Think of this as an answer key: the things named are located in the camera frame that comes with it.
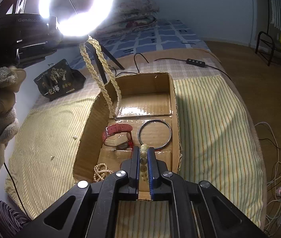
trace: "pearl necklace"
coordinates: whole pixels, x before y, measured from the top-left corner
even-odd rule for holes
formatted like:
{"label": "pearl necklace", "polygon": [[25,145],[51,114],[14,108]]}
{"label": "pearl necklace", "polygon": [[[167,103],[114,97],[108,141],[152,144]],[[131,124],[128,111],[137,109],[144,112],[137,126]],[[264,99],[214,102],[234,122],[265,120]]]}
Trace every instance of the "pearl necklace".
{"label": "pearl necklace", "polygon": [[108,170],[107,165],[105,165],[104,163],[100,163],[100,164],[94,166],[93,180],[94,180],[94,182],[103,181],[104,178],[111,173],[113,173],[113,171]]}

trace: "black snack bag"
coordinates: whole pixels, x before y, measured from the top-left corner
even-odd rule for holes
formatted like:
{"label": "black snack bag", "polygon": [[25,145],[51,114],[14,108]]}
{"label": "black snack bag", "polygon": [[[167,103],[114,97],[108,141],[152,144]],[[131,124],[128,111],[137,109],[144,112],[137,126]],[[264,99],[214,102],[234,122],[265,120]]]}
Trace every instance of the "black snack bag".
{"label": "black snack bag", "polygon": [[71,69],[66,59],[41,73],[33,81],[40,93],[51,101],[82,89],[85,77],[78,70]]}

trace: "black metal frame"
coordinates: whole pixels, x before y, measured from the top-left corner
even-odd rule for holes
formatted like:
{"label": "black metal frame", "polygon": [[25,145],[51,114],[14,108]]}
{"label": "black metal frame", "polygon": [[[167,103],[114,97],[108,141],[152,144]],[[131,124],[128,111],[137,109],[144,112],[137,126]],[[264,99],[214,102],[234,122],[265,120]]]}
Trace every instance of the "black metal frame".
{"label": "black metal frame", "polygon": [[[138,198],[139,156],[134,147],[132,158],[122,163],[123,173],[86,187],[75,185],[15,238],[114,237],[119,200]],[[168,171],[166,163],[156,159],[154,148],[147,157],[151,199],[169,201],[172,238],[198,237],[197,226],[202,238],[266,237],[211,183],[191,183]]]}
{"label": "black metal frame", "polygon": [[[94,48],[92,45],[90,45],[89,47],[87,47],[87,44],[89,44],[89,43],[86,43],[85,47],[86,47],[87,49],[89,49],[89,50],[93,53],[93,57],[94,57],[94,59],[95,59],[95,62],[96,62],[96,65],[97,65],[97,67],[98,67],[98,71],[99,71],[99,73],[100,73],[100,75],[101,75],[102,81],[103,81],[104,84],[106,84],[106,83],[107,83],[107,79],[106,79],[105,71],[104,71],[104,68],[103,68],[103,66],[102,66],[102,63],[101,63],[100,59],[98,58],[98,55],[97,55],[97,53],[96,53],[96,50],[95,50],[95,48]],[[115,58],[104,46],[102,46],[101,44],[99,44],[99,45],[100,45],[100,47],[101,47],[101,49],[102,49],[102,52],[105,53],[105,54],[108,56],[108,58],[110,58],[121,70],[124,70],[124,69],[125,69],[125,68],[119,63],[119,61],[117,61],[116,58]]]}
{"label": "black metal frame", "polygon": [[[272,62],[272,59],[273,59],[273,56],[274,56],[274,51],[278,51],[279,53],[281,53],[281,50],[280,49],[276,49],[276,46],[275,46],[275,41],[274,39],[272,38],[272,36],[269,35],[268,31],[269,31],[269,25],[270,25],[270,5],[269,5],[269,0],[267,0],[267,5],[268,5],[268,18],[267,18],[267,30],[266,32],[265,31],[260,31],[258,33],[258,36],[257,36],[257,43],[256,43],[256,49],[255,49],[255,53],[260,53],[260,55],[262,55],[264,57],[264,59],[267,60],[267,66],[269,66]],[[268,42],[264,39],[261,38],[261,35],[265,35],[267,37],[270,38],[271,42]],[[264,44],[266,44],[270,49],[271,49],[271,52],[270,53],[266,53],[266,52],[263,52],[263,51],[259,51],[259,44],[260,44],[260,41],[262,41]]]}

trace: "watch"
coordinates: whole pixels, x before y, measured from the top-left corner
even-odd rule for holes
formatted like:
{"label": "watch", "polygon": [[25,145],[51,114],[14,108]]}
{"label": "watch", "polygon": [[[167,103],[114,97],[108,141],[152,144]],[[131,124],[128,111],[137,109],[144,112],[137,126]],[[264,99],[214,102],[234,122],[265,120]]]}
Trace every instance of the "watch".
{"label": "watch", "polygon": [[[133,127],[129,124],[120,124],[116,123],[106,127],[105,131],[102,135],[103,144],[108,147],[114,147],[116,149],[126,149],[128,146],[133,148],[133,139],[131,136],[131,131]],[[122,132],[126,132],[126,136],[122,135],[117,137],[116,139],[108,139],[108,137],[113,136],[115,134],[119,134]]]}

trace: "bracelet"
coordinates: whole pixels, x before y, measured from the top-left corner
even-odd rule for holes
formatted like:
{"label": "bracelet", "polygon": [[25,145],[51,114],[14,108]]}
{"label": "bracelet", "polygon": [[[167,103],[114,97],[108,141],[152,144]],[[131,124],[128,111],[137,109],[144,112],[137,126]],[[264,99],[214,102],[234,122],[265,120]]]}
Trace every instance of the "bracelet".
{"label": "bracelet", "polygon": [[169,136],[169,139],[168,139],[167,143],[165,143],[165,144],[162,145],[161,147],[154,148],[155,150],[163,149],[163,148],[166,147],[166,146],[169,144],[169,142],[171,141],[172,130],[171,130],[171,127],[170,127],[170,125],[169,125],[168,123],[166,123],[165,121],[160,120],[160,119],[149,120],[149,121],[145,122],[145,123],[140,127],[140,129],[139,129],[139,131],[138,131],[138,140],[139,140],[139,143],[140,143],[141,145],[143,145],[143,142],[140,140],[140,133],[141,133],[141,131],[143,130],[143,128],[144,128],[148,123],[151,123],[151,122],[161,122],[161,123],[167,125],[168,128],[169,128],[170,136]]}

